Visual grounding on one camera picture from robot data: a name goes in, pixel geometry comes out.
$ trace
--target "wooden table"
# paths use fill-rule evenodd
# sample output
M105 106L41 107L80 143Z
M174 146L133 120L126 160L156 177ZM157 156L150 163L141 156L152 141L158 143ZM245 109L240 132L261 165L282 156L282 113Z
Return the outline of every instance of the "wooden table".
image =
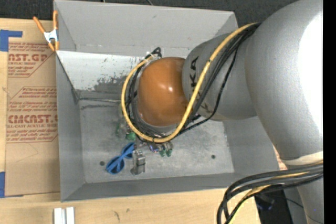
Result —
M22 22L23 20L0 19L0 29L17 30ZM0 52L0 172L5 168L7 57L6 52ZM223 195L224 189L214 189L66 203L60 202L60 193L6 197L0 199L0 224L51 224L54 208L71 206L75 207L76 224L215 223ZM233 199L229 205L234 206L242 195ZM239 223L260 223L253 199L244 203L237 214L234 224Z

